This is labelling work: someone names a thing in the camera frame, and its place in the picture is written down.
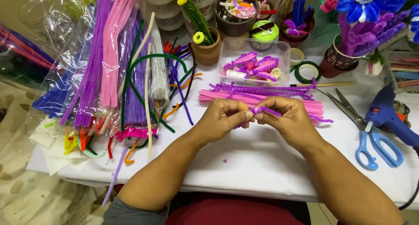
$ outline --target metal scissors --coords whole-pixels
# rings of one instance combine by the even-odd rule
[[[360,163],[360,165],[364,166],[365,168],[376,170],[378,169],[378,164],[375,162],[376,158],[373,157],[367,149],[367,136],[371,140],[375,151],[384,159],[384,161],[392,168],[395,168],[403,163],[404,156],[401,150],[392,142],[389,138],[383,135],[379,135],[376,128],[372,127],[371,131],[368,133],[365,131],[365,127],[367,126],[367,122],[363,117],[358,115],[352,105],[348,102],[348,100],[342,95],[341,92],[336,88],[336,93],[341,101],[338,101],[329,93],[324,93],[317,89],[319,92],[328,96],[333,103],[335,103],[352,121],[355,125],[359,128],[359,147],[355,151],[355,158]],[[394,159],[381,145],[381,142],[386,143],[395,153],[396,159]],[[364,164],[359,157],[360,154],[363,153],[368,158],[368,164]]]

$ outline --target table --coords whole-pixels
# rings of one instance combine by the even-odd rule
[[[319,64],[322,59],[321,51],[324,50],[318,48],[305,50],[307,60]],[[191,64],[190,60],[186,62],[188,67]],[[369,104],[383,86],[383,77],[366,77],[362,65],[363,62],[360,62],[360,67],[353,72],[333,79],[322,77],[320,82],[358,81],[358,84],[338,88],[356,111],[360,115],[365,115]],[[197,67],[203,76],[194,81],[187,101],[194,123],[206,110],[206,106],[198,102],[198,90],[209,89],[209,83],[216,84],[220,81],[215,67],[216,65]],[[293,74],[289,83],[297,83]],[[322,88],[322,91],[336,96],[334,88]],[[376,183],[396,205],[400,206],[410,199],[419,178],[419,160],[412,147],[405,145],[394,136],[389,136],[400,147],[405,157],[401,166],[390,168],[374,151],[368,140],[368,149],[377,158],[379,169],[368,171],[362,168],[354,157],[359,145],[358,128],[328,97],[317,91],[312,91],[312,94],[316,100],[323,102],[325,118],[335,121],[333,124],[322,124],[317,128],[323,138],[333,144],[356,168]],[[419,133],[417,96],[398,94],[396,100],[410,107],[411,128]],[[170,106],[179,101],[178,95]],[[147,149],[135,151],[131,156],[131,159],[135,159],[135,163],[123,165],[117,183],[126,183],[138,170],[163,152],[172,141],[191,128],[184,108],[170,116],[167,123],[176,130],[176,133],[172,134],[165,127],[160,127],[159,140],[153,140],[152,157],[147,158]],[[96,143],[93,149],[105,149],[106,142],[107,140]],[[85,185],[109,185],[122,150],[122,143],[118,143],[113,151],[114,159],[108,165],[105,164],[105,158],[90,159],[81,173],[66,166],[57,174],[65,180]],[[27,169],[48,173],[41,146],[35,147]],[[251,124],[249,129],[234,130],[222,140],[203,148],[193,161],[181,190],[318,202],[318,195],[309,178],[309,170],[303,157],[288,146],[278,132],[270,126]],[[419,197],[409,208],[419,210]]]

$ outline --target left hand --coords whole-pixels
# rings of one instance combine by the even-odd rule
[[[243,102],[217,98],[208,106],[202,118],[190,132],[203,141],[203,145],[215,142],[230,133],[236,126],[249,127],[254,122],[253,113]]]

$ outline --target blue pipe cleaner flower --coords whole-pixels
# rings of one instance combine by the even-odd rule
[[[419,43],[419,4],[416,4],[410,10],[412,16],[409,39],[414,43]]]
[[[406,0],[338,0],[336,10],[347,12],[349,24],[359,22],[377,22],[380,12],[396,13]]]

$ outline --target right hand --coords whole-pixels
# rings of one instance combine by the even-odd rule
[[[299,99],[268,97],[257,104],[281,113],[277,117],[263,112],[255,115],[258,124],[268,124],[278,130],[285,141],[301,153],[314,144],[323,144],[325,140],[313,126],[304,104]]]

